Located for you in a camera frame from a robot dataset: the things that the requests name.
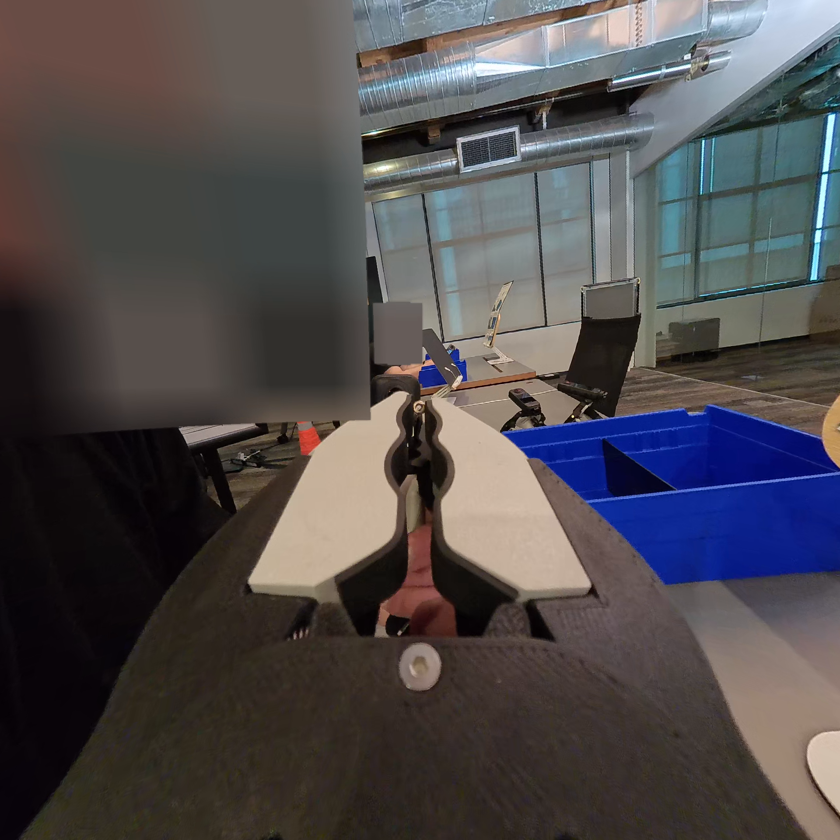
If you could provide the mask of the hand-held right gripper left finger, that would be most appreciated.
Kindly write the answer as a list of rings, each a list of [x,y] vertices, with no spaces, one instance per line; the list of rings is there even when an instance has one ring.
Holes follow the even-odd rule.
[[[248,578],[253,593],[340,605],[358,634],[375,633],[407,574],[416,401],[394,392],[313,451]]]

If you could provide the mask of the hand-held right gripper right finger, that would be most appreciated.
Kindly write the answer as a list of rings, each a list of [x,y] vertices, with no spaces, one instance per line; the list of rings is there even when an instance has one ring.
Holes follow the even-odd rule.
[[[434,585],[462,634],[482,634],[500,606],[592,592],[529,459],[509,438],[435,397],[426,402],[426,442]]]

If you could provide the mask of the person's right hand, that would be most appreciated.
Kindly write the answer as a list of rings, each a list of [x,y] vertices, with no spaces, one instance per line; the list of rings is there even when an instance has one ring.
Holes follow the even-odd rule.
[[[426,523],[408,534],[408,566],[402,587],[380,608],[378,624],[392,616],[406,619],[412,637],[456,637],[454,607],[434,585],[431,563],[432,525]]]

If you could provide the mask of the grey table with black legs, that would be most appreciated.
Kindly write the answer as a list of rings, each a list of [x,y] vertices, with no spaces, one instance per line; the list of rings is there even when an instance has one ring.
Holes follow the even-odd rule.
[[[267,423],[185,426],[180,432],[198,468],[209,478],[216,491],[219,506],[231,515],[237,508],[224,472],[219,449],[268,434]]]

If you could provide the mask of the wooden desk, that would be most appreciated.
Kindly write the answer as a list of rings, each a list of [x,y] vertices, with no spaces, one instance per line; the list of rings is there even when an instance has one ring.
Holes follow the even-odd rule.
[[[508,364],[493,365],[484,361],[481,356],[473,356],[465,359],[467,361],[468,379],[466,382],[461,382],[458,386],[456,390],[459,392],[487,385],[521,382],[536,377],[536,372],[531,367],[517,361]],[[422,389],[422,394],[431,395],[437,390],[433,388]]]

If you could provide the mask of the small blue plastic bin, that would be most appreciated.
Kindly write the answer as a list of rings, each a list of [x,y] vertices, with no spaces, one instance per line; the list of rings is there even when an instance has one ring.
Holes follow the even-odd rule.
[[[467,382],[467,361],[458,354],[451,356],[462,382]],[[443,373],[434,364],[425,364],[418,372],[418,380],[422,389],[439,389],[447,384]]]

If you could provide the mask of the large blue plastic bin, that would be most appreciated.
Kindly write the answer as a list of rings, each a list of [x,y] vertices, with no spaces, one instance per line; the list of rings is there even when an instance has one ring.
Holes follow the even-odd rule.
[[[839,472],[818,436],[719,406],[507,436],[665,584],[838,571]]]

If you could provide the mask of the black mesh office chair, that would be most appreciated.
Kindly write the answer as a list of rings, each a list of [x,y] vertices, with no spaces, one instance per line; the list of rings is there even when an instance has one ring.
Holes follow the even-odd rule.
[[[641,280],[628,277],[581,289],[581,330],[557,390],[577,401],[568,422],[614,417],[637,344]]]

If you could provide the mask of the tablet on wooden stand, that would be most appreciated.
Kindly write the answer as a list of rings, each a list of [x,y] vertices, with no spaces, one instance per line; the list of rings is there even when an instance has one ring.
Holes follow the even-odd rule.
[[[485,354],[482,358],[489,364],[498,365],[513,362],[511,358],[506,356],[501,350],[499,350],[496,347],[497,332],[499,322],[501,319],[501,308],[503,307],[504,302],[508,296],[509,290],[512,286],[513,280],[501,286],[497,297],[490,309],[486,333],[482,342],[482,346],[490,352],[489,354]]]

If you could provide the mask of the person's black clothing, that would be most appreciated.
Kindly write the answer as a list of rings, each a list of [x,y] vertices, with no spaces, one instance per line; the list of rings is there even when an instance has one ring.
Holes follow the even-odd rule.
[[[1,468],[1,837],[19,838],[228,514],[174,427],[3,436]]]

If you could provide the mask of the white vent grille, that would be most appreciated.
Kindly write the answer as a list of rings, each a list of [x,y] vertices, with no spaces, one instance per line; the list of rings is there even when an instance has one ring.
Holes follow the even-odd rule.
[[[457,138],[458,171],[471,174],[522,161],[519,126]]]

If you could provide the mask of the cardboard box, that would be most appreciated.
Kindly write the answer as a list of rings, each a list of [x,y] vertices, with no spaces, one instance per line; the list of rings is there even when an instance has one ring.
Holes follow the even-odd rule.
[[[837,337],[839,334],[839,264],[826,268],[825,278],[817,284],[808,318],[812,337]]]

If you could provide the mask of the thin silver pipe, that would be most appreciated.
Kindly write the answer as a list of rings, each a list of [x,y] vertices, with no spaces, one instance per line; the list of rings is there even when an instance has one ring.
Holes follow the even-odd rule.
[[[725,69],[731,56],[730,50],[705,52],[677,62],[629,71],[610,79],[606,89],[616,92],[646,88],[668,81],[693,81]]]

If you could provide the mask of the silver spiral duct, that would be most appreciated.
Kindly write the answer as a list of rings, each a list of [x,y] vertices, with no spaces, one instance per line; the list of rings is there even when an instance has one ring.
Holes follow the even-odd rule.
[[[496,175],[538,172],[602,158],[614,151],[633,151],[651,139],[655,117],[649,112],[628,113],[608,119],[564,125],[520,134],[518,157],[465,167],[457,149],[411,154],[363,167],[364,197],[402,196],[451,186],[480,182]]]

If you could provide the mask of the large silver ventilation duct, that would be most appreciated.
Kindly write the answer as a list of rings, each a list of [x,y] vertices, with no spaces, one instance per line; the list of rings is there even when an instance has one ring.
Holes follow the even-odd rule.
[[[359,69],[363,133],[678,67],[754,34],[768,2],[636,2]]]

